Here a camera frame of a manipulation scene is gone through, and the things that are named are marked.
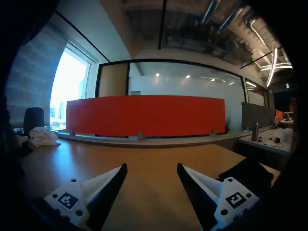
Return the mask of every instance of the recessed light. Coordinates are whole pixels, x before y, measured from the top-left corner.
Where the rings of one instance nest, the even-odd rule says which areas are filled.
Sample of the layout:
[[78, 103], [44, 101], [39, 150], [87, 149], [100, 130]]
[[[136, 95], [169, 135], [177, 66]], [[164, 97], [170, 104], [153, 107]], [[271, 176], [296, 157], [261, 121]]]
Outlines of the recessed light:
[[256, 85], [252, 84], [251, 82], [246, 81], [246, 83], [253, 86], [253, 87], [256, 87]]

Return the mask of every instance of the office window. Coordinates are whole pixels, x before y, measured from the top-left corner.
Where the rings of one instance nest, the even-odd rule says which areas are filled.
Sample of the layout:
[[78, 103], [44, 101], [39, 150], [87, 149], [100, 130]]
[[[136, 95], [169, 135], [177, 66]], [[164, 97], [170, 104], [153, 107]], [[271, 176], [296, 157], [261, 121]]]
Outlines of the office window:
[[65, 48], [55, 74], [50, 98], [50, 129], [66, 129], [67, 101], [84, 99], [91, 64]]
[[131, 63], [129, 92], [141, 95], [189, 95], [225, 100], [226, 128], [241, 131], [241, 78], [211, 68], [169, 62]]
[[269, 107], [267, 90], [253, 81], [246, 80], [248, 100], [251, 104]]

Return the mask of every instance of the black cloth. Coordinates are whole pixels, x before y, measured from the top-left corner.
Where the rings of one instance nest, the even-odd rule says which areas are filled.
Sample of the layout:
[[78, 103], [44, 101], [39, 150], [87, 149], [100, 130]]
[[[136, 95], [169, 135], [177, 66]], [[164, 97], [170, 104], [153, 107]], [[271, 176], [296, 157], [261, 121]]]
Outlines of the black cloth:
[[228, 177], [235, 178], [257, 197], [261, 197], [271, 187], [271, 181], [274, 175], [269, 173], [258, 162], [247, 158], [229, 170], [221, 173], [217, 180], [224, 181], [224, 179]]

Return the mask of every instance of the red partition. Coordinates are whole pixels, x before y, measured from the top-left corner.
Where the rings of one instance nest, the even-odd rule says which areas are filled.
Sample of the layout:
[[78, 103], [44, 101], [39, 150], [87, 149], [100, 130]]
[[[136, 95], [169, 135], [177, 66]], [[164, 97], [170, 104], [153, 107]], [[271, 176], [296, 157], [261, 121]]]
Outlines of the red partition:
[[128, 95], [67, 102], [66, 128], [103, 136], [190, 136], [225, 129], [224, 100], [180, 95]]
[[283, 112], [276, 110], [276, 116], [278, 120], [281, 121], [283, 119]]

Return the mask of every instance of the desk surface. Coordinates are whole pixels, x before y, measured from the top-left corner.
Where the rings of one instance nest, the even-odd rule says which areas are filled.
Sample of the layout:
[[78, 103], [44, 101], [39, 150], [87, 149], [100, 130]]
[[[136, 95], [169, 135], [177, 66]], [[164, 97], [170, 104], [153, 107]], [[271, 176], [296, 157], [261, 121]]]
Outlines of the desk surface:
[[[264, 132], [259, 132], [258, 137], [262, 137], [262, 142], [252, 141], [251, 136], [245, 136], [239, 139], [240, 142], [246, 143], [255, 147], [259, 147], [265, 150], [269, 150], [275, 153], [279, 153], [282, 155], [290, 155], [291, 143], [292, 143], [292, 132], [293, 130], [290, 128], [282, 129], [271, 129]], [[284, 141], [284, 137], [286, 133], [290, 133], [289, 139]], [[274, 141], [269, 140], [270, 137], [278, 137], [280, 138], [280, 143], [275, 143]]]
[[[177, 163], [218, 177], [244, 159], [215, 144], [138, 149], [59, 142], [59, 147], [39, 147], [22, 159], [22, 189], [30, 199], [45, 197], [71, 178], [85, 181], [127, 163], [126, 179], [102, 230], [200, 230]], [[276, 180], [279, 172], [266, 169]]]

